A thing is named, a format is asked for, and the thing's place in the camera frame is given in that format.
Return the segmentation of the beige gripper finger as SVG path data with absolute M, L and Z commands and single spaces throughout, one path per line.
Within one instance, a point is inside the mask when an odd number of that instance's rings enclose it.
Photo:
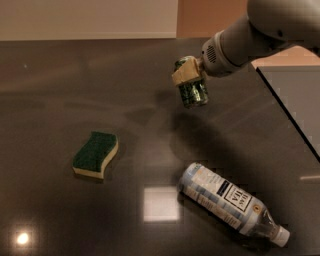
M 175 62 L 172 74 L 173 84 L 180 86 L 202 78 L 202 59 L 194 56 L 185 56 Z

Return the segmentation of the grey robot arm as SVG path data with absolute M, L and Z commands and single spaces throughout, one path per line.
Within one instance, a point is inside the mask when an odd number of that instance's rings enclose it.
M 173 74 L 173 84 L 207 74 L 228 76 L 247 63 L 293 46 L 320 51 L 320 0 L 248 0 L 246 14 L 207 40 L 201 56 L 189 56 Z

